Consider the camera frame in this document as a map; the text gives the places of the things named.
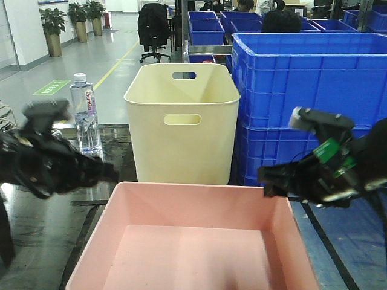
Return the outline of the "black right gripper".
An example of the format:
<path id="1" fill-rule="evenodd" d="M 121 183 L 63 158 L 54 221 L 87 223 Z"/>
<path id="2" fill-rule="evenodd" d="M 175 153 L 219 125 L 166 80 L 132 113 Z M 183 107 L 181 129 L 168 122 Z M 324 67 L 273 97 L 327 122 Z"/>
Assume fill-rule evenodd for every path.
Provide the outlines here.
<path id="1" fill-rule="evenodd" d="M 315 204 L 347 208 L 363 193 L 356 165 L 349 148 L 321 144 L 300 162 L 261 166 L 257 180 L 263 182 L 265 197 L 295 195 Z M 293 183 L 298 178 L 299 187 Z"/>

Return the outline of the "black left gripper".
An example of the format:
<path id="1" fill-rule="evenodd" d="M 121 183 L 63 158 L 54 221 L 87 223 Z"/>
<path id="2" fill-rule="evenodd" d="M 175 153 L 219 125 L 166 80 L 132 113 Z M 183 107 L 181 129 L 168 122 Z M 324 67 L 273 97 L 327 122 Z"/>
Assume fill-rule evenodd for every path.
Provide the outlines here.
<path id="1" fill-rule="evenodd" d="M 99 181 L 118 182 L 119 172 L 97 156 L 82 155 L 66 140 L 13 129 L 5 133 L 5 181 L 47 199 Z"/>

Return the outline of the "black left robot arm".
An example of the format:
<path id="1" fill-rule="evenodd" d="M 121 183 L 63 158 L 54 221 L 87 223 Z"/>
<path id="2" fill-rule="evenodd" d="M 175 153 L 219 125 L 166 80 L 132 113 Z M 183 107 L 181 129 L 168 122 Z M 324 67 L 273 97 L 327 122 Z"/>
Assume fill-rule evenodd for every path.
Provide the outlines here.
<path id="1" fill-rule="evenodd" d="M 1 133 L 1 183 L 20 185 L 39 199 L 118 180 L 113 164 L 80 153 L 69 141 L 50 132 L 22 129 Z"/>

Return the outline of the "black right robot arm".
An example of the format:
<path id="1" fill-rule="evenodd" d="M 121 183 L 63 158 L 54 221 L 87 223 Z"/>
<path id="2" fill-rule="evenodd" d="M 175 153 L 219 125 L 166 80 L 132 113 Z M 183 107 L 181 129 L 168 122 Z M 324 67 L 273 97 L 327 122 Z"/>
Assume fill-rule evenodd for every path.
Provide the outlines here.
<path id="1" fill-rule="evenodd" d="M 356 138 L 351 129 L 324 129 L 327 137 L 298 161 L 261 166 L 264 196 L 290 193 L 317 205 L 347 208 L 353 199 L 377 202 L 386 189 L 386 120 Z"/>

